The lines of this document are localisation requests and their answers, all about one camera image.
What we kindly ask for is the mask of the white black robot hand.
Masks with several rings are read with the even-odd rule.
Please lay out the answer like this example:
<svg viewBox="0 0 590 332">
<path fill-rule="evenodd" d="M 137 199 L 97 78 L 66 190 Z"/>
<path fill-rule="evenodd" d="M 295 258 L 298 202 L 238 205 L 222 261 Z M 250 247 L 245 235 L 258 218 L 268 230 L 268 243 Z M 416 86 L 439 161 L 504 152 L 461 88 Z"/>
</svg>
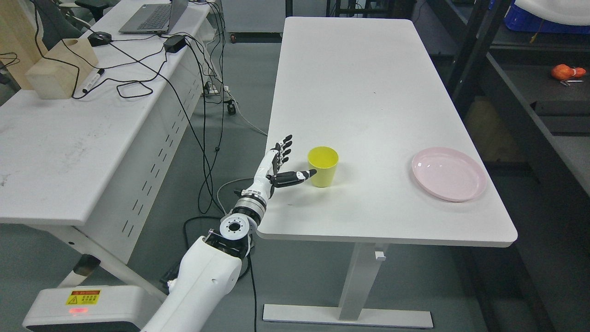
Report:
<svg viewBox="0 0 590 332">
<path fill-rule="evenodd" d="M 316 169 L 279 172 L 281 166 L 289 160 L 287 155 L 291 153 L 292 137 L 293 135 L 286 136 L 267 151 L 257 168 L 252 185 L 242 190 L 240 197 L 254 196 L 267 201 L 272 198 L 276 188 L 301 184 L 318 172 Z"/>
</svg>

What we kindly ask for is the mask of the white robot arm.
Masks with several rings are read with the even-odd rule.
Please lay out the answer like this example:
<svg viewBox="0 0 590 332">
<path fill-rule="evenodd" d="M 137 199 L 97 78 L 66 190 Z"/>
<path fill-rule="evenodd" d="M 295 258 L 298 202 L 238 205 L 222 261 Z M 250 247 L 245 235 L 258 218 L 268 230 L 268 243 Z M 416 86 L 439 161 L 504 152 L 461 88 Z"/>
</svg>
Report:
<svg viewBox="0 0 590 332">
<path fill-rule="evenodd" d="M 144 332 L 199 332 L 219 301 L 236 285 L 242 258 L 212 245 L 214 231 L 201 236 L 181 260 L 177 279 Z"/>
</svg>

